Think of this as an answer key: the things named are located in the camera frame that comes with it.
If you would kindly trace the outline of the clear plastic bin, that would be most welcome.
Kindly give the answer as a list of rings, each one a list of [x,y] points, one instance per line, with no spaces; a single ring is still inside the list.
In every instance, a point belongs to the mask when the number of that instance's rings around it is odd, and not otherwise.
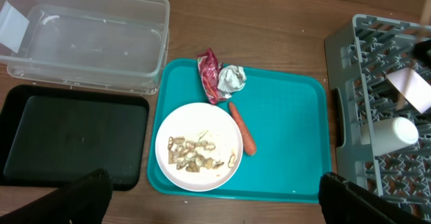
[[[1,0],[1,63],[15,78],[158,91],[168,0]]]

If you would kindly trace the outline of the white paper cup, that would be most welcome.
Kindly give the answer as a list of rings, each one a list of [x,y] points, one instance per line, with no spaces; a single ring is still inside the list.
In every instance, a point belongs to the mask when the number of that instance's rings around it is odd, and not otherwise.
[[[372,145],[374,156],[386,155],[417,143],[419,132],[415,124],[407,118],[396,117],[372,123],[373,142],[367,124],[360,128],[361,144]]]

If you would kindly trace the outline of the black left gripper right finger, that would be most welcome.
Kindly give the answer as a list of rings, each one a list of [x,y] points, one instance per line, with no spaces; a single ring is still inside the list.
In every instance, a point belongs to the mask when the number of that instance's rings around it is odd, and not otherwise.
[[[326,224],[427,224],[333,172],[319,183],[318,200]]]

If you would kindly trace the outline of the orange carrot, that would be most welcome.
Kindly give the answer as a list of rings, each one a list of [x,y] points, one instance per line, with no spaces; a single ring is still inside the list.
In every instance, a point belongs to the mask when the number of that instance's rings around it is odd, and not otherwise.
[[[240,130],[240,134],[242,136],[244,152],[249,156],[253,156],[257,152],[257,146],[255,144],[255,141],[254,141],[248,127],[246,126],[244,120],[242,119],[242,116],[240,115],[235,104],[233,102],[229,102],[228,107],[229,107],[232,118],[234,119],[235,123],[237,124],[237,126]]]

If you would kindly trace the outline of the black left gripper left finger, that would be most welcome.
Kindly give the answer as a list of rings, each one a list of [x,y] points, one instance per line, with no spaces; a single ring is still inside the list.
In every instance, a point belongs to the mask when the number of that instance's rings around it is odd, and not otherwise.
[[[113,183],[105,169],[88,175],[1,217],[2,223],[101,223]]]

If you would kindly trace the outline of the grey dishwasher rack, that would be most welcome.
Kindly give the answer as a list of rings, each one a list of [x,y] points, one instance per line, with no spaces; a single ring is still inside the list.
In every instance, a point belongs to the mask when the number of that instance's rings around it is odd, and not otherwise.
[[[411,51],[420,26],[355,15],[324,41],[329,87],[335,95],[342,141],[338,174],[423,221],[430,220],[430,113],[410,103],[398,108],[389,73],[413,67],[425,80],[430,68]],[[404,117],[418,129],[409,147],[377,155],[377,124]]]

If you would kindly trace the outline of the pink bowl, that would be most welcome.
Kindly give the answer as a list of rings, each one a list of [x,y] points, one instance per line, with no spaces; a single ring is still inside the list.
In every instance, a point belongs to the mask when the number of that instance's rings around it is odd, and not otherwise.
[[[418,112],[430,109],[430,84],[413,69],[389,73],[387,79]]]

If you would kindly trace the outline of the white paper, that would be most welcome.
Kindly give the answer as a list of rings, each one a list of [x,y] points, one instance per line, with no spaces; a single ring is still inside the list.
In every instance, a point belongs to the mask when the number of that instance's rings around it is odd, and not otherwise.
[[[242,90],[246,85],[246,74],[244,68],[235,65],[224,67],[219,74],[218,89],[234,93]]]

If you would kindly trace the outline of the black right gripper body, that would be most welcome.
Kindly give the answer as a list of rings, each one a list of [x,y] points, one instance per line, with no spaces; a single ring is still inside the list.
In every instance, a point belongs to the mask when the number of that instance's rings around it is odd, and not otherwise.
[[[412,54],[413,57],[425,64],[426,66],[431,65],[431,40],[416,43],[413,46]]]

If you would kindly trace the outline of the white plate with food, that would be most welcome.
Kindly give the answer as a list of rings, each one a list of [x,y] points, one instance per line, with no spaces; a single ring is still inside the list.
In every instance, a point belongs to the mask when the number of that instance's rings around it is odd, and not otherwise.
[[[243,141],[234,119],[207,103],[181,106],[167,115],[156,135],[156,159],[162,173],[191,192],[223,186],[236,173]]]

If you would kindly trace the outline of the teal plastic tray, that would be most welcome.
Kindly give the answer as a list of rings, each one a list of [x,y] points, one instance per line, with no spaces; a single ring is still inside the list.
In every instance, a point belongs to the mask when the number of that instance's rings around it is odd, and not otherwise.
[[[244,156],[224,185],[191,192],[172,183],[156,160],[162,121],[185,104],[206,102],[196,59],[167,64],[160,85],[147,163],[150,184],[164,194],[212,198],[318,203],[321,176],[331,171],[326,95],[315,79],[244,68],[246,87],[231,98],[250,130],[257,153]]]

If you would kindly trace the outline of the red snack wrapper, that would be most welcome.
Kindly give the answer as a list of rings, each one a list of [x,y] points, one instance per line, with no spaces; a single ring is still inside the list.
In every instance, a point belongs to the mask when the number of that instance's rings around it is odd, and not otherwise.
[[[216,105],[231,97],[231,94],[218,88],[219,74],[223,69],[223,63],[219,62],[212,49],[208,48],[204,53],[197,55],[197,67],[204,92],[209,102]]]

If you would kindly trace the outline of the black tray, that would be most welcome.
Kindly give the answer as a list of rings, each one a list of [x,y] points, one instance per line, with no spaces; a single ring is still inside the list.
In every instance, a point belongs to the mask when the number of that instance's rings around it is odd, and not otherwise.
[[[59,187],[104,169],[115,190],[134,188],[149,110],[141,97],[14,87],[1,110],[1,185]]]

